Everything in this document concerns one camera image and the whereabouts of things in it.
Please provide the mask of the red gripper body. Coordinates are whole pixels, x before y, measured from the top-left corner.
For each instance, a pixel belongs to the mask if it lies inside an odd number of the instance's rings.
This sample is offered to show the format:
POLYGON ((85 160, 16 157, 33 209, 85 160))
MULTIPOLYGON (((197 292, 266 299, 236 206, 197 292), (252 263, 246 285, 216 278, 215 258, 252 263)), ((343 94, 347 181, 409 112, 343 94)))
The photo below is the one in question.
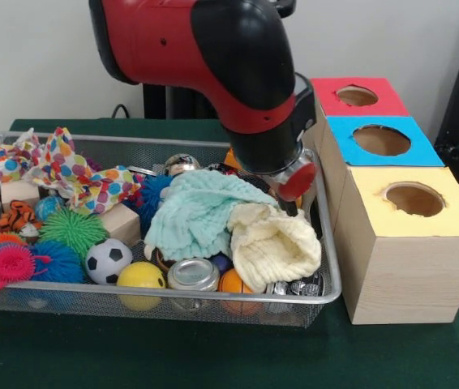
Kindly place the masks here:
POLYGON ((269 177, 268 184, 279 199, 295 202, 310 190, 317 173, 313 151, 302 151, 287 168, 269 177))

